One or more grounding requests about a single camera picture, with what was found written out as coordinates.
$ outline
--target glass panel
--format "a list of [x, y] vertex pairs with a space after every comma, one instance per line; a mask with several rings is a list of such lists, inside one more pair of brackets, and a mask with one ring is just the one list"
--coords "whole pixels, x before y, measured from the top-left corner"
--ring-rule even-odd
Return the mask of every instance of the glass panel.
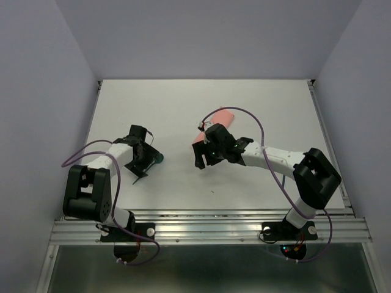
[[[307, 257], [323, 245], [308, 245]], [[151, 253], [154, 247], [142, 247]], [[171, 246], [149, 264], [116, 264], [111, 246], [63, 246], [49, 292], [376, 292], [361, 244], [332, 244], [295, 264], [264, 245]], [[267, 249], [280, 253], [279, 246]]]

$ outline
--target gray wall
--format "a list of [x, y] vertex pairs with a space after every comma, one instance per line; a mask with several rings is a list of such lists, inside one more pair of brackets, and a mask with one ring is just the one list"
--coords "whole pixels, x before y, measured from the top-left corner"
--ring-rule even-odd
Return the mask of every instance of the gray wall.
[[52, 0], [0, 4], [0, 291], [35, 292], [95, 76]]
[[316, 82], [349, 197], [391, 289], [391, 1], [365, 0]]
[[103, 78], [315, 78], [359, 0], [57, 0]]

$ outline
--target white table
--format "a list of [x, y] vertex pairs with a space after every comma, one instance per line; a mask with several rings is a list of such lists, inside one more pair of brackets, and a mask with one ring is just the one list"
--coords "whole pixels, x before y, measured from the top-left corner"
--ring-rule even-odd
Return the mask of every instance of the white table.
[[[290, 207], [268, 170], [221, 162], [199, 170], [191, 144], [199, 121], [221, 106], [243, 107], [265, 129], [265, 144], [291, 151], [321, 149], [326, 143], [306, 81], [278, 80], [105, 80], [88, 135], [115, 140], [142, 125], [155, 136], [153, 146], [164, 161], [149, 176], [136, 177], [122, 169], [118, 206], [124, 209], [287, 209]], [[229, 131], [239, 138], [260, 141], [253, 119], [233, 111]], [[103, 143], [93, 150], [107, 150]], [[83, 164], [93, 157], [83, 160]], [[286, 190], [295, 201], [296, 184], [287, 178]], [[115, 183], [112, 183], [114, 196]], [[344, 208], [337, 190], [327, 208]]]

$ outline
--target wall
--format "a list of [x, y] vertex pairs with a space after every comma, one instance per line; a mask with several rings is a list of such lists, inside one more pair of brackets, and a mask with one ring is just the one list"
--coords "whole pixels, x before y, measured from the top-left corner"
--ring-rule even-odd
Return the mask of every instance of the wall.
[[98, 79], [316, 78], [360, 0], [57, 0]]
[[52, 0], [0, 4], [0, 291], [35, 292], [95, 76]]
[[391, 288], [391, 2], [365, 0], [316, 82], [349, 197]]

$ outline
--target purple cable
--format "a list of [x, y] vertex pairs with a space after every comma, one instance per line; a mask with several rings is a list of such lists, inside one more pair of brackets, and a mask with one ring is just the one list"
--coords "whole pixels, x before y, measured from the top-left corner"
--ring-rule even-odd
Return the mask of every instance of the purple cable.
[[[307, 220], [311, 220], [313, 219], [314, 217], [307, 217], [306, 215], [304, 215], [300, 210], [299, 208], [294, 204], [293, 200], [290, 198], [290, 196], [288, 195], [288, 192], [285, 190], [284, 186], [281, 184], [281, 182], [279, 181], [276, 173], [274, 172], [272, 166], [271, 166], [271, 163], [269, 161], [269, 157], [268, 157], [268, 154], [266, 154], [266, 150], [265, 150], [265, 132], [263, 130], [263, 127], [262, 127], [262, 124], [261, 124], [261, 121], [259, 121], [259, 119], [251, 112], [245, 110], [245, 109], [242, 109], [242, 108], [239, 108], [239, 107], [221, 107], [221, 108], [218, 108], [212, 112], [210, 112], [207, 116], [205, 116], [204, 119], [202, 119], [202, 123], [205, 122], [205, 120], [212, 116], [214, 113], [216, 112], [219, 112], [221, 110], [226, 110], [226, 109], [233, 109], [233, 110], [239, 110], [241, 112], [244, 112], [244, 113], [247, 113], [249, 114], [258, 124], [259, 128], [261, 129], [261, 147], [262, 147], [262, 153], [263, 153], [263, 156], [265, 157], [265, 162], [266, 162], [266, 165], [268, 165], [268, 168], [270, 170], [270, 173], [272, 174], [274, 180], [276, 181], [277, 185], [280, 187], [282, 193], [285, 195], [285, 197], [287, 198], [287, 200], [289, 201], [289, 203], [291, 204], [292, 208], [303, 218], [307, 219]], [[324, 248], [324, 250], [319, 253], [318, 255], [312, 257], [312, 258], [309, 258], [309, 259], [305, 259], [305, 260], [301, 260], [299, 262], [309, 262], [309, 261], [313, 261], [314, 259], [317, 259], [319, 258], [323, 253], [325, 253], [328, 249], [329, 249], [329, 246], [330, 246], [330, 243], [331, 243], [331, 239], [332, 239], [332, 221], [331, 221], [331, 217], [329, 215], [329, 213], [323, 209], [325, 215], [327, 216], [327, 218], [329, 219], [329, 222], [330, 222], [330, 237], [329, 237], [329, 241], [327, 242], [326, 244], [326, 247]]]
[[124, 227], [122, 227], [121, 225], [119, 225], [119, 223], [116, 221], [115, 219], [115, 207], [117, 206], [117, 201], [118, 201], [118, 197], [119, 197], [119, 194], [120, 194], [120, 186], [121, 186], [121, 173], [120, 173], [120, 166], [117, 162], [117, 160], [115, 159], [115, 157], [111, 154], [107, 154], [105, 153], [104, 151], [91, 151], [89, 153], [86, 153], [86, 154], [82, 154], [80, 157], [77, 157], [76, 159], [74, 159], [73, 161], [69, 162], [70, 159], [73, 159], [78, 153], [80, 153], [82, 150], [84, 150], [87, 146], [93, 144], [93, 143], [96, 143], [96, 142], [109, 142], [109, 143], [112, 143], [108, 140], [94, 140], [93, 142], [90, 142], [88, 143], [87, 145], [85, 145], [84, 147], [82, 147], [80, 150], [78, 150], [76, 153], [72, 154], [62, 165], [61, 167], [67, 167], [75, 162], [77, 162], [78, 160], [86, 157], [86, 156], [90, 156], [92, 154], [102, 154], [104, 156], [107, 156], [109, 157], [114, 165], [115, 165], [115, 169], [117, 170], [117, 190], [115, 191], [115, 196], [114, 196], [114, 202], [113, 202], [113, 205], [112, 205], [112, 210], [111, 210], [111, 217], [112, 217], [112, 221], [113, 223], [117, 226], [117, 228], [121, 231], [123, 231], [124, 233], [130, 235], [130, 236], [133, 236], [135, 238], [138, 238], [140, 240], [144, 240], [144, 241], [148, 241], [148, 242], [153, 242], [157, 248], [158, 248], [158, 251], [151, 257], [151, 258], [148, 258], [146, 261], [142, 261], [142, 262], [138, 262], [136, 264], [132, 264], [132, 263], [127, 263], [127, 262], [124, 262], [122, 261], [121, 259], [117, 259], [118, 262], [122, 263], [122, 264], [125, 264], [127, 266], [139, 266], [141, 264], [145, 264], [147, 262], [150, 262], [152, 259], [154, 259], [160, 252], [160, 244], [157, 243], [157, 241], [153, 240], [153, 239], [149, 239], [149, 238], [146, 238], [146, 237], [143, 237], [143, 236], [140, 236], [140, 235], [137, 235], [137, 234], [134, 234], [128, 230], [126, 230]]

